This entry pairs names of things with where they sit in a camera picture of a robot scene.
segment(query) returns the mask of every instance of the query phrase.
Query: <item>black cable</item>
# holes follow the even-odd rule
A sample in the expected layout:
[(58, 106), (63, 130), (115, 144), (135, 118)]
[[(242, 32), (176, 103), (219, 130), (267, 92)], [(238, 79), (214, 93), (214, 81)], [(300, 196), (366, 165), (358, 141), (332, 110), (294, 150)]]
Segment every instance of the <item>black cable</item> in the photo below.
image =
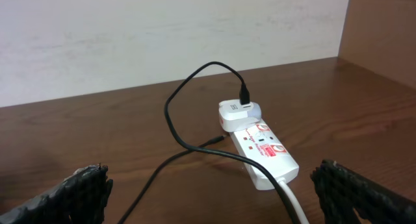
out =
[(299, 224), (299, 218), (296, 215), (296, 211), (293, 208), (292, 203), (290, 202), (289, 198), (287, 197), (286, 193), (283, 191), (283, 189), (279, 186), (279, 184), (276, 182), (276, 180), (274, 179), (274, 177), (270, 174), (270, 172), (267, 171), (266, 168), (264, 168), (261, 164), (259, 164), (258, 162), (251, 160), (249, 158), (246, 158), (244, 156), (240, 156), (240, 155), (236, 155), (234, 153), (229, 153), (229, 152), (225, 152), (225, 151), (221, 151), (221, 150), (216, 150), (216, 149), (205, 149), (205, 148), (200, 148), (200, 147), (195, 147), (192, 145), (187, 144), (186, 142), (184, 142), (179, 135), (177, 134), (175, 127), (172, 123), (172, 120), (169, 117), (169, 103), (170, 101), (176, 96), (176, 94), (180, 91), (180, 89), (182, 89), (182, 87), (184, 87), (184, 85), (186, 85), (186, 83), (191, 80), (196, 74), (198, 74), (201, 70), (203, 70), (204, 68), (210, 66), (210, 65), (219, 65), (222, 66), (228, 70), (230, 70), (232, 73), (234, 73), (241, 81), (241, 89), (240, 89), (240, 96), (244, 95), (245, 91), (247, 91), (246, 89), (246, 85), (244, 83), (244, 80), (242, 79), (242, 77), (240, 76), (240, 74), (238, 74), (234, 69), (232, 69), (231, 67), (221, 63), (221, 62), (210, 62), (207, 63), (205, 65), (203, 65), (202, 67), (198, 68), (194, 73), (192, 73), (188, 78), (186, 78), (181, 85), (179, 85), (179, 87), (176, 88), (176, 90), (173, 92), (173, 94), (168, 98), (168, 100), (166, 101), (166, 104), (164, 105), (164, 117), (166, 118), (166, 122), (169, 126), (170, 132), (172, 133), (172, 136), (175, 138), (176, 142), (178, 144), (180, 144), (182, 147), (184, 147), (185, 149), (188, 149), (189, 151), (197, 151), (200, 153), (208, 153), (208, 154), (212, 154), (212, 155), (218, 155), (218, 156), (224, 156), (224, 157), (228, 157), (228, 158), (232, 158), (234, 160), (238, 160), (240, 162), (244, 162), (247, 163), (249, 165), (254, 166), (255, 168), (257, 168), (259, 171), (261, 171), (268, 179), (269, 181), (273, 184), (274, 189), (277, 191), (277, 193), (280, 196), (281, 201), (283, 202), (283, 204), (286, 207), (286, 210), (290, 216), (290, 218), (292, 219), (292, 222), (295, 224)]
[[(205, 147), (205, 146), (208, 146), (208, 145), (211, 145), (211, 144), (214, 144), (214, 143), (218, 143), (218, 142), (222, 141), (224, 139), (224, 137), (225, 136), (218, 136), (216, 138), (213, 138), (212, 140), (209, 140), (208, 142), (205, 142), (204, 144), (200, 145), (199, 147)], [(153, 180), (155, 180), (157, 174), (159, 174), (159, 172), (161, 172), (161, 170), (165, 166), (167, 166), (172, 161), (180, 158), (181, 156), (185, 156), (185, 155), (190, 154), (191, 152), (192, 151), (186, 150), (186, 151), (183, 151), (181, 153), (178, 153), (178, 154), (176, 154), (174, 156), (171, 156), (170, 158), (166, 159), (160, 166), (158, 166), (157, 169), (153, 172), (153, 174), (149, 178), (149, 180), (146, 183), (146, 185), (144, 185), (142, 191), (139, 193), (139, 195), (137, 196), (137, 198), (135, 199), (135, 201), (133, 201), (133, 203), (130, 205), (129, 209), (127, 209), (127, 211), (125, 211), (124, 215), (117, 222), (117, 224), (123, 224), (126, 221), (126, 219), (129, 217), (129, 215), (131, 214), (131, 212), (136, 208), (136, 205), (138, 204), (138, 202), (142, 199), (143, 195), (149, 189), (149, 187), (152, 184)]]

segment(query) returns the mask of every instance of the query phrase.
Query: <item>brown wall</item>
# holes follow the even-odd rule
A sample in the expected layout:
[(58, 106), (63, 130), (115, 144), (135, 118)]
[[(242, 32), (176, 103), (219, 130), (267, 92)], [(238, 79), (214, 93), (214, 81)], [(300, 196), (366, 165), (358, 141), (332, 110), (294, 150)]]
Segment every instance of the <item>brown wall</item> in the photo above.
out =
[(416, 88), (416, 0), (350, 0), (339, 56)]

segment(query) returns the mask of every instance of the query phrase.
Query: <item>power outlet socket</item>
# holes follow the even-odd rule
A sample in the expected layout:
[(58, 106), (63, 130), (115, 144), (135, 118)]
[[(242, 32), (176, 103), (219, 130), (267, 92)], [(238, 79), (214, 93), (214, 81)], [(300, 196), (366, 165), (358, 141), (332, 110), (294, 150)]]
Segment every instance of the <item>power outlet socket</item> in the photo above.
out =
[[(232, 132), (231, 139), (241, 156), (260, 163), (276, 180), (284, 179), (288, 183), (298, 175), (299, 165), (263, 120), (253, 127)], [(257, 168), (244, 165), (258, 190), (274, 189), (272, 183)]]

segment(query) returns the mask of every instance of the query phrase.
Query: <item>power strip switch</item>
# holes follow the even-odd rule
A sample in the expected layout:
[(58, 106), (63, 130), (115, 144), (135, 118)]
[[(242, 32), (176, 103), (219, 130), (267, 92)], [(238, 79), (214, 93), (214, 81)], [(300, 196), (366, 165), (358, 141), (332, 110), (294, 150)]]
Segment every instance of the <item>power strip switch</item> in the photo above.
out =
[[(276, 181), (284, 180), (288, 183), (298, 175), (299, 165), (263, 120), (252, 127), (230, 134), (239, 154), (260, 163)], [(272, 183), (257, 168), (244, 165), (258, 190), (274, 189)]]

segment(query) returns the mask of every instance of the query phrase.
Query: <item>power strip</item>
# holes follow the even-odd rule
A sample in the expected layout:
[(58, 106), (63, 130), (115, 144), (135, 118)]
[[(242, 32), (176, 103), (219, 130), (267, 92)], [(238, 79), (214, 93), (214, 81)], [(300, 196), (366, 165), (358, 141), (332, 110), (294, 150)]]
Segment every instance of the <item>power strip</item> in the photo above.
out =
[[(276, 181), (288, 183), (298, 175), (299, 165), (263, 120), (230, 135), (239, 154), (260, 163)], [(258, 190), (274, 189), (272, 183), (257, 168), (244, 165)]]

